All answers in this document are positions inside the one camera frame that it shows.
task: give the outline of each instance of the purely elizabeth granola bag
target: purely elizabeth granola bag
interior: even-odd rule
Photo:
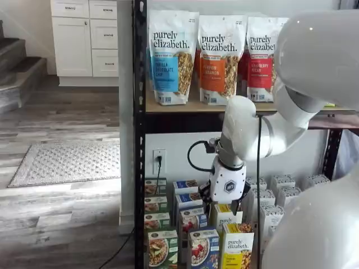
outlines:
[[[201,15],[200,94],[209,105],[227,105],[236,95],[237,68],[246,40],[247,17]]]
[[[198,20],[198,12],[150,10],[153,85],[155,99],[161,105],[179,105],[188,101]]]
[[[277,73],[274,51],[278,35],[287,18],[249,17],[247,43],[247,96],[254,102],[273,102],[272,90]]]

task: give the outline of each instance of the doormat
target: doormat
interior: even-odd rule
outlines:
[[[33,144],[8,188],[120,177],[119,142]]]

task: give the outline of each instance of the metal shelving unit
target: metal shelving unit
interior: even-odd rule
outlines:
[[[135,176],[135,268],[144,268],[145,135],[155,133],[220,132],[225,107],[207,106],[192,91],[189,102],[161,106],[146,90],[147,1],[134,0],[132,41],[134,69],[134,176]],[[256,104],[258,115],[275,113],[273,104]],[[359,129],[359,116],[351,110],[325,108],[310,122],[310,129],[329,129],[323,173],[332,178],[342,129]]]

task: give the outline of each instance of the yellow box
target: yellow box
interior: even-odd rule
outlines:
[[[223,225],[221,241],[221,269],[249,269],[254,232],[250,224]]]

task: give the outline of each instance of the stair step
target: stair step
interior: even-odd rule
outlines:
[[[0,39],[4,38],[4,29],[2,27],[2,20],[0,20]]]
[[[16,38],[0,39],[0,74],[13,69],[25,57],[24,40]]]
[[[10,70],[15,74],[12,84],[0,86],[0,114],[21,108],[47,73],[46,59],[26,57]]]

